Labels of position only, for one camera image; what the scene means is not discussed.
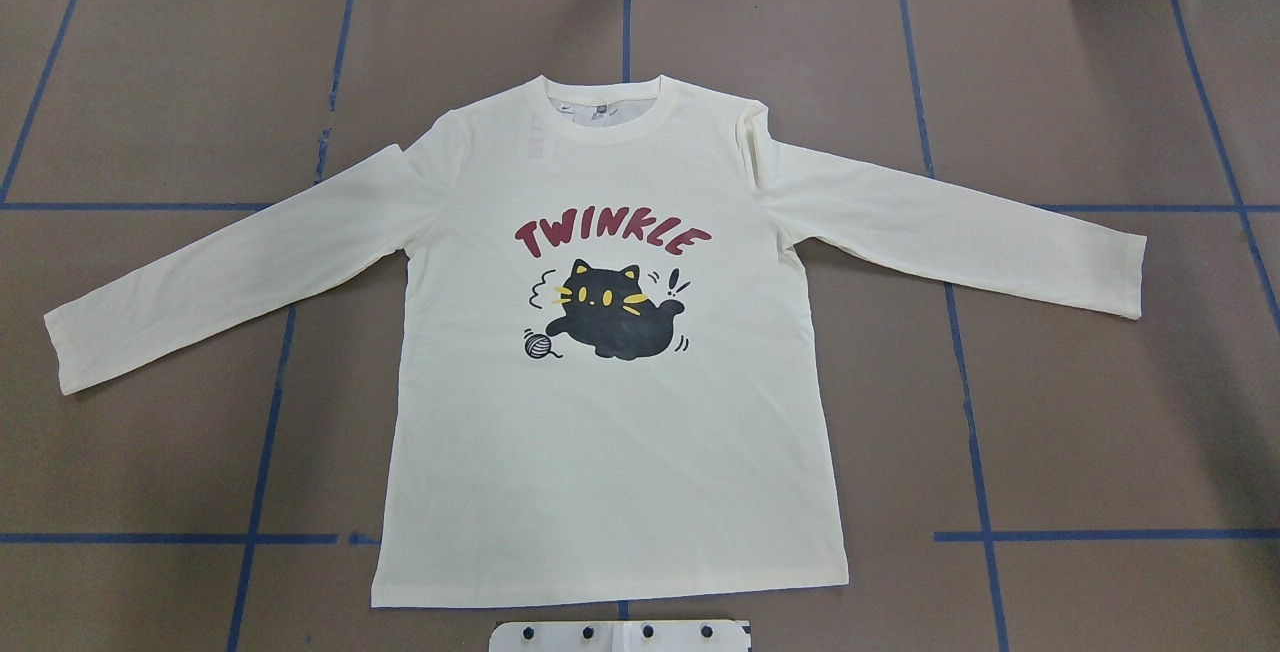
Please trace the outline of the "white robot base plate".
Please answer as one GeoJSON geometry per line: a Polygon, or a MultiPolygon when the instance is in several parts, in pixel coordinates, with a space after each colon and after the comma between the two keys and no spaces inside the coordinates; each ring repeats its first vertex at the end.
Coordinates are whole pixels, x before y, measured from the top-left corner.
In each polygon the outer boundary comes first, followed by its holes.
{"type": "Polygon", "coordinates": [[[731,619],[502,623],[489,651],[751,651],[750,624],[731,619]]]}

